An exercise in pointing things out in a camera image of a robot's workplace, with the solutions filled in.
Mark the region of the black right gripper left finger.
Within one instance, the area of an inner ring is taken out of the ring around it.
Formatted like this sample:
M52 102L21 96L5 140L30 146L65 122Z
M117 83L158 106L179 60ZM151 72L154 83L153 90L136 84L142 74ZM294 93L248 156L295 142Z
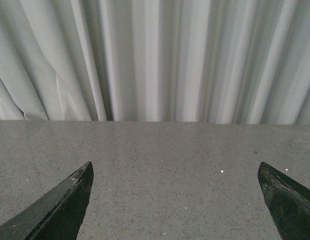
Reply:
M75 240L93 186L90 161L0 226L0 240Z

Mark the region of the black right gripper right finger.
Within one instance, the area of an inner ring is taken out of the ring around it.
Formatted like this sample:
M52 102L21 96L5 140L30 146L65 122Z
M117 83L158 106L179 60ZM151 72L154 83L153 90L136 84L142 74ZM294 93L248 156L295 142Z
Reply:
M257 172L265 204L283 240L310 240L310 189L261 162Z

